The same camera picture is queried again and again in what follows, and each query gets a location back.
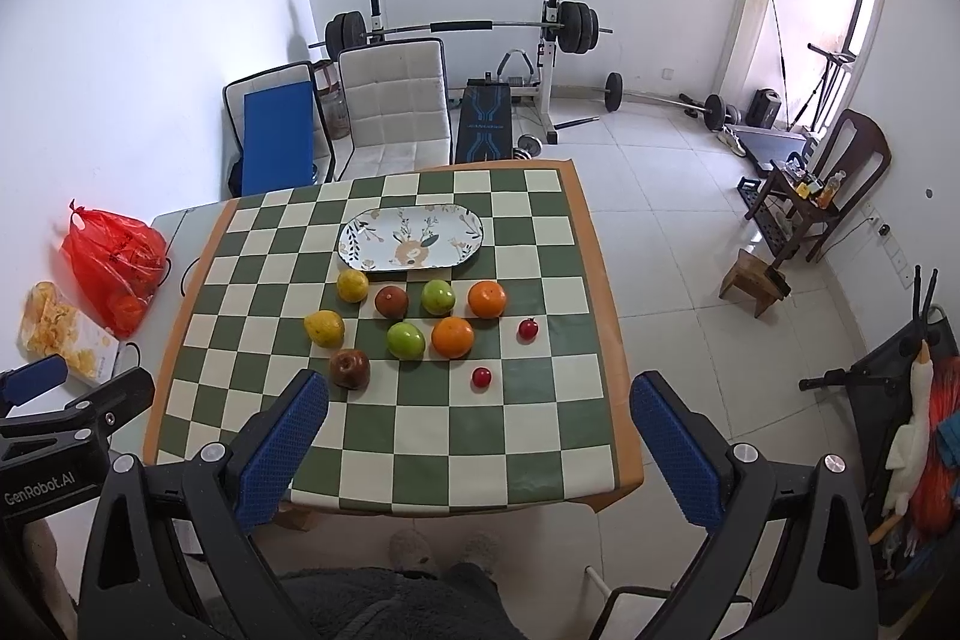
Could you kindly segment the yellow pear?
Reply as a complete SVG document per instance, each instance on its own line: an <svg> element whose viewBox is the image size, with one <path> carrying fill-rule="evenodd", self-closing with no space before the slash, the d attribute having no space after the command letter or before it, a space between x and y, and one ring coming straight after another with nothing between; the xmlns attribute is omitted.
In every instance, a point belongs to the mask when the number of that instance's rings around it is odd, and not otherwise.
<svg viewBox="0 0 960 640"><path fill-rule="evenodd" d="M317 310L302 319L302 326L313 344L322 349L340 349L345 339L345 321L334 310Z"/></svg>

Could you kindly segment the dark red apple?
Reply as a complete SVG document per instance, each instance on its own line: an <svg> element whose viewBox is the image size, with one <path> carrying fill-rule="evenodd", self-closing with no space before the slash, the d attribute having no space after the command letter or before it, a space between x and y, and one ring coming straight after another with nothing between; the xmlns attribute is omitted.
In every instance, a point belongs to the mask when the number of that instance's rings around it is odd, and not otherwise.
<svg viewBox="0 0 960 640"><path fill-rule="evenodd" d="M370 377L370 359L361 349L338 349L329 357L329 380L348 392L363 392Z"/></svg>

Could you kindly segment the yellow lemon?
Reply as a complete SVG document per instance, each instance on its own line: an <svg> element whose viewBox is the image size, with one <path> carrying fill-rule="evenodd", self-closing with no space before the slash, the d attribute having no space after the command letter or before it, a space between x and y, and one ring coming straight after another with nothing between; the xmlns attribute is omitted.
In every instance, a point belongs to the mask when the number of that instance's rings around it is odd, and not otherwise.
<svg viewBox="0 0 960 640"><path fill-rule="evenodd" d="M370 280L359 269L345 268L338 273L335 281L335 291L343 302L359 304L368 297Z"/></svg>

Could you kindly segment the brown-red round fruit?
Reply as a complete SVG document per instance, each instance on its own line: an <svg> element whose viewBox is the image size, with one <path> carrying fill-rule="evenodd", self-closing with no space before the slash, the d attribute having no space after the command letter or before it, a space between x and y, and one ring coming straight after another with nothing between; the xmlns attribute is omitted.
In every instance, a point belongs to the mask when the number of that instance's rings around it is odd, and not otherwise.
<svg viewBox="0 0 960 640"><path fill-rule="evenodd" d="M404 320L409 310L409 294L404 287L382 286L374 296L374 307L384 319L391 321Z"/></svg>

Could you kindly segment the green apple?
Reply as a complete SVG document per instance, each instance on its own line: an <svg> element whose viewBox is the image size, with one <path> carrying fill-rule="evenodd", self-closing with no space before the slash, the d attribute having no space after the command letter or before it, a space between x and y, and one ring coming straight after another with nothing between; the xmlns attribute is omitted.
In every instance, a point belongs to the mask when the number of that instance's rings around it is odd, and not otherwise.
<svg viewBox="0 0 960 640"><path fill-rule="evenodd" d="M427 340L418 326L398 321L387 330L387 351L402 362L418 362L427 351Z"/></svg>
<svg viewBox="0 0 960 640"><path fill-rule="evenodd" d="M421 308L433 317L446 317L455 305L454 287L446 280L429 280L420 298Z"/></svg>

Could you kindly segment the cherry tomato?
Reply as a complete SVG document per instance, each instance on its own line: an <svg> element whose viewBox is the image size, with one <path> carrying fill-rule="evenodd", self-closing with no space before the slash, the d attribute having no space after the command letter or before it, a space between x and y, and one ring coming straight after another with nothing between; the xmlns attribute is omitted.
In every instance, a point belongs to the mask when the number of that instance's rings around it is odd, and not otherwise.
<svg viewBox="0 0 960 640"><path fill-rule="evenodd" d="M485 390L493 381L493 372L491 372L488 367L475 367L475 369L472 370L470 381L472 382L473 388Z"/></svg>
<svg viewBox="0 0 960 640"><path fill-rule="evenodd" d="M524 319L517 325L517 339L522 342L532 342L539 335L540 325L535 319Z"/></svg>

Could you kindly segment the orange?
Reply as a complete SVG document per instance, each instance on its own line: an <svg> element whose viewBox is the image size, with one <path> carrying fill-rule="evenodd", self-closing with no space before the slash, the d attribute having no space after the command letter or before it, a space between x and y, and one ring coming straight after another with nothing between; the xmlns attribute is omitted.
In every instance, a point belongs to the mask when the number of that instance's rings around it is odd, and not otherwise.
<svg viewBox="0 0 960 640"><path fill-rule="evenodd" d="M478 281L469 289L467 304L477 319L499 319L508 305L508 294L496 281Z"/></svg>
<svg viewBox="0 0 960 640"><path fill-rule="evenodd" d="M470 321L460 317L444 317L431 330L431 347L444 359L462 359L474 344L475 331Z"/></svg>

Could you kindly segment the snack box with chips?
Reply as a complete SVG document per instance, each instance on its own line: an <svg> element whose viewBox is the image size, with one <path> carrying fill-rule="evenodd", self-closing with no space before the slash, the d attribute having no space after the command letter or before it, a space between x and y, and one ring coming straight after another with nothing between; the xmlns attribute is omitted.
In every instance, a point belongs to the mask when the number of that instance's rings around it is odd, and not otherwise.
<svg viewBox="0 0 960 640"><path fill-rule="evenodd" d="M28 292L20 342L26 353L36 357L57 354L67 363L68 373L89 386L112 378L119 353L119 341L50 281L34 284Z"/></svg>

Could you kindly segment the white goose plush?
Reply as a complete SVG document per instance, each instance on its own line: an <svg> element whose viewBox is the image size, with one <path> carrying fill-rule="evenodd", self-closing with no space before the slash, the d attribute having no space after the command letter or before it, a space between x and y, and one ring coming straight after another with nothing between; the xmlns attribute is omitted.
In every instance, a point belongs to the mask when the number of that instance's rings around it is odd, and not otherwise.
<svg viewBox="0 0 960 640"><path fill-rule="evenodd" d="M885 468L890 471L889 489L884 498L884 521L869 536L873 546L882 541L908 512L908 505L926 470L929 450L929 403L934 380L929 344L919 343L919 353L911 364L911 413L907 424L900 425L890 445Z"/></svg>

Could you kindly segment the red plastic bag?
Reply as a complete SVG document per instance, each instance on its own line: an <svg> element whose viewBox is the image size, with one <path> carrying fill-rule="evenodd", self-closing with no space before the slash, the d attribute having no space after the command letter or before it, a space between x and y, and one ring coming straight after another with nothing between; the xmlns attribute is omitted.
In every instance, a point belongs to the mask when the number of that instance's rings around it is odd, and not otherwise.
<svg viewBox="0 0 960 640"><path fill-rule="evenodd" d="M167 243L143 221L70 203L62 252L83 296L116 338L130 338L166 273Z"/></svg>

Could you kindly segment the black scooter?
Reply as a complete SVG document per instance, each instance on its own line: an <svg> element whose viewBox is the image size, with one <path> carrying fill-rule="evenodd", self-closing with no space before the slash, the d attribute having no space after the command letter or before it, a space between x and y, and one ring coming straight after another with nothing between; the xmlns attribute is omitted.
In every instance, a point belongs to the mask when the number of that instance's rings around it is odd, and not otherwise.
<svg viewBox="0 0 960 640"><path fill-rule="evenodd" d="M866 498L862 513L869 536L884 521L882 507L889 489L885 468L898 427L907 424L911 408L911 364L926 341L934 362L929 403L929 450L926 470L908 505L908 512L871 546L878 596L878 623L895 626L924 594L948 587L958 573L958 455L940 447L939 431L958 413L958 349L946 317L931 319L934 289L913 291L913 316L907 326L859 359L850 369L833 369L818 378L804 378L800 390L841 386L853 409Z"/></svg>

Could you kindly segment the grey fuzzy slippers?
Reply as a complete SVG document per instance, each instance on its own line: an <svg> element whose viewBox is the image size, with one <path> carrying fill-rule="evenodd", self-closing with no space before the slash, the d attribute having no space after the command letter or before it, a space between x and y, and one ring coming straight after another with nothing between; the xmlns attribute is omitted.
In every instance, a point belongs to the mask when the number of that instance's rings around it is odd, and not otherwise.
<svg viewBox="0 0 960 640"><path fill-rule="evenodd" d="M451 541L431 539L410 526L391 536L387 557L398 572L439 575L448 565L469 564L485 575L493 575L500 564L501 546L496 537L479 531L454 548Z"/></svg>

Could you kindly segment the small wooden stool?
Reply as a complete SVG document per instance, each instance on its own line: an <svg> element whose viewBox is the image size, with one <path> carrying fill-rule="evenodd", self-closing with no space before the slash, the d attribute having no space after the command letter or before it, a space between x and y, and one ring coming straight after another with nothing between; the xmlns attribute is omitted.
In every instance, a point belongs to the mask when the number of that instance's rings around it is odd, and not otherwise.
<svg viewBox="0 0 960 640"><path fill-rule="evenodd" d="M745 248L737 252L736 261L722 278L719 297L726 298L732 289L739 289L754 301L755 319L765 315L766 310L777 302L791 296L791 286L786 276Z"/></svg>

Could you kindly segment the blue folded mat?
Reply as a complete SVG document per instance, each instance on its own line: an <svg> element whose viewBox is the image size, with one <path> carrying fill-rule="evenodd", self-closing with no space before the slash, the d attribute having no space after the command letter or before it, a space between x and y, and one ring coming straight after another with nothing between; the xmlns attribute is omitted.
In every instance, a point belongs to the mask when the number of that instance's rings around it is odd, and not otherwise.
<svg viewBox="0 0 960 640"><path fill-rule="evenodd" d="M313 183L313 108L306 81L244 96L242 195Z"/></svg>

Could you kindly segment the black crate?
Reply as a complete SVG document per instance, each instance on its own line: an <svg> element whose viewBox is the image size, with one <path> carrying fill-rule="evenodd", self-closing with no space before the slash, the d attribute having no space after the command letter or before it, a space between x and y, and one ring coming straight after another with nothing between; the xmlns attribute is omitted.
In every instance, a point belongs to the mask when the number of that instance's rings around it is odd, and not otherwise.
<svg viewBox="0 0 960 640"><path fill-rule="evenodd" d="M762 185L763 182L760 179L752 179L752 177L742 177L736 185L737 195L748 209L754 208L758 203ZM775 197L766 198L763 205L757 209L752 221L757 225L760 236L770 248L771 255L787 259L788 255L784 250L788 248L793 238L794 226L786 216L786 211L781 208L781 203Z"/></svg>

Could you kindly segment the oval deer-pattern plate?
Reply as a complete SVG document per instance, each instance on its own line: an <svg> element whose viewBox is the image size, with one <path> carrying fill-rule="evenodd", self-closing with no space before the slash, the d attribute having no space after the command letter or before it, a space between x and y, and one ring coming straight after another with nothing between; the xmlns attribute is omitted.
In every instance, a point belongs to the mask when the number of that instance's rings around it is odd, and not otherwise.
<svg viewBox="0 0 960 640"><path fill-rule="evenodd" d="M366 209L343 224L337 255L364 273L454 268L483 244L477 214L454 203Z"/></svg>

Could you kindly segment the green white checkered tablecloth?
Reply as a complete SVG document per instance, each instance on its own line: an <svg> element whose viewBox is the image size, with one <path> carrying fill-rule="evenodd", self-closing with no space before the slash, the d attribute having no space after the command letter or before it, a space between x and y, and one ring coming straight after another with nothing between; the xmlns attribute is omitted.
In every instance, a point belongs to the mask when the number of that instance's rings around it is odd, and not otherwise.
<svg viewBox="0 0 960 640"><path fill-rule="evenodd" d="M617 312L573 164L512 161L270 191L169 214L137 333L153 463L228 442L301 370L329 409L299 505L391 515L643 482Z"/></svg>

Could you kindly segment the dark wooden chair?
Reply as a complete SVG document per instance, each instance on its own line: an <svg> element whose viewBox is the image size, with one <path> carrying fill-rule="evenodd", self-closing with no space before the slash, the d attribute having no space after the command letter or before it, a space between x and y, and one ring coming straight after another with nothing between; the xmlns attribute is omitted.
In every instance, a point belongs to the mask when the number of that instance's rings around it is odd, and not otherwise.
<svg viewBox="0 0 960 640"><path fill-rule="evenodd" d="M771 164L758 203L745 213L752 221L766 198L775 197L793 223L793 238L784 250L788 258L771 255L771 266L779 268L802 247L807 263L822 259L833 232L884 179L892 159L884 130L866 113L844 109L817 146L811 167Z"/></svg>

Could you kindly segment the white padded chair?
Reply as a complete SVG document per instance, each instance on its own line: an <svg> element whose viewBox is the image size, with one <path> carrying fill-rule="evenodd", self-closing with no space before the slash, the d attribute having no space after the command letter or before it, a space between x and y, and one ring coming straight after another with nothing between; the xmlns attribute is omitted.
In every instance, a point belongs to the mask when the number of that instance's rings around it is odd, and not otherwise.
<svg viewBox="0 0 960 640"><path fill-rule="evenodd" d="M443 42L382 42L338 56L352 152L340 179L407 174L452 161Z"/></svg>

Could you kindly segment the barbell on floor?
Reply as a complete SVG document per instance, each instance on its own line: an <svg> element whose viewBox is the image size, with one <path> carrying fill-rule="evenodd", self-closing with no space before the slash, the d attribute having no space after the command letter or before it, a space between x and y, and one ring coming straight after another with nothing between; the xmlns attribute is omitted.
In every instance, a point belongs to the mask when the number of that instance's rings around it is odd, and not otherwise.
<svg viewBox="0 0 960 640"><path fill-rule="evenodd" d="M608 112L617 112L623 101L658 104L683 110L688 115L700 115L704 126L711 131L721 130L727 124L727 104L717 94L709 94L704 103L695 103L690 97L672 99L651 92L626 91L623 76L618 71L611 71L604 83L605 108Z"/></svg>

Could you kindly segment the black blue weight bench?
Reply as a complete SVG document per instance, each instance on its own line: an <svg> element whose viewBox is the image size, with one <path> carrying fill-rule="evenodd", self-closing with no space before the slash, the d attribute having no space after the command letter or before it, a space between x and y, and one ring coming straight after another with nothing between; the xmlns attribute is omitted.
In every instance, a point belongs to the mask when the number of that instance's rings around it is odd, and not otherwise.
<svg viewBox="0 0 960 640"><path fill-rule="evenodd" d="M512 97L506 83L470 80L460 99L455 136L457 164L501 161L512 156Z"/></svg>

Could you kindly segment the white squat rack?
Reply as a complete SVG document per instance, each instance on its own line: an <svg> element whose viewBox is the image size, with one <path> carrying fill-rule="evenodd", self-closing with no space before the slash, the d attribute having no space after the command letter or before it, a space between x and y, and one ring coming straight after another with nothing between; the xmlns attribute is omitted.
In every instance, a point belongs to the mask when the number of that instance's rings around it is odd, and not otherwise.
<svg viewBox="0 0 960 640"><path fill-rule="evenodd" d="M556 8L562 2L563 0L542 0L542 13L540 13L539 21L555 19ZM384 23L381 0L370 0L370 10L370 21L373 29L389 27ZM553 117L551 117L551 93L553 92L553 78L555 78L556 55L560 52L562 51L558 49L555 42L544 41L542 34L539 32L539 47L537 47L537 60L535 60L534 65L534 78L537 81L537 86L534 88L534 104L535 113L537 113L540 127L544 130L547 145L558 143L558 128L556 128Z"/></svg>

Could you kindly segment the barbell on rack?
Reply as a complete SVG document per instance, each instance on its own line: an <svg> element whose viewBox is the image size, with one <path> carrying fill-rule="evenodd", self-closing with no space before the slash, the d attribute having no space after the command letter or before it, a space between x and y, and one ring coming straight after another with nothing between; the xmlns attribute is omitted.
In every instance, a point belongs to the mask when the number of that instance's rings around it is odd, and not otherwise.
<svg viewBox="0 0 960 640"><path fill-rule="evenodd" d="M433 21L423 25L394 26L393 28L368 29L366 19L359 11L339 13L325 26L319 42L309 44L309 49L322 47L331 58L337 58L345 50L363 47L384 41L386 37L400 34L446 34L446 32L487 32L494 29L537 29L544 41L553 41L564 53L590 52L597 47L602 34L612 34L612 29L601 25L599 13L583 2L562 2L556 8L555 19L545 21L494 21L494 19L454 19Z"/></svg>

